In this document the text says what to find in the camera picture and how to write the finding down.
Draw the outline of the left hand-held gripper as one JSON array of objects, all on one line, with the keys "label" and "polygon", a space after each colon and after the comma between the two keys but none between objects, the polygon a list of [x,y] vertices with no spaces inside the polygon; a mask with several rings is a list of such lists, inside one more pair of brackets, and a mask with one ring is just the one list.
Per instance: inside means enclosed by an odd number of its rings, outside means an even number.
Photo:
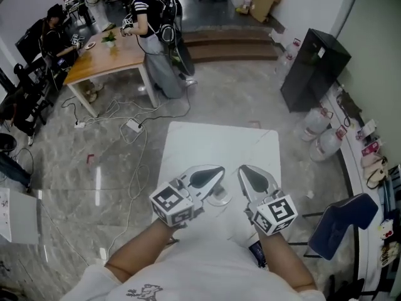
[{"label": "left hand-held gripper", "polygon": [[183,226],[204,211],[204,201],[209,196],[224,196],[224,175],[225,168],[218,165],[188,168],[150,195],[154,213],[169,227]]}]

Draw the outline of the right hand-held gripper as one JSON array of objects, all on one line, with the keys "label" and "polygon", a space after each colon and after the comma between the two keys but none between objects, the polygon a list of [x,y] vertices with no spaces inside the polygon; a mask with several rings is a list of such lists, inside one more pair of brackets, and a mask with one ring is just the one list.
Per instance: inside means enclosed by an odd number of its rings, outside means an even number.
[{"label": "right hand-held gripper", "polygon": [[269,172],[256,166],[241,165],[237,177],[248,200],[244,212],[251,224],[265,235],[279,233],[298,217],[291,196],[283,192]]}]

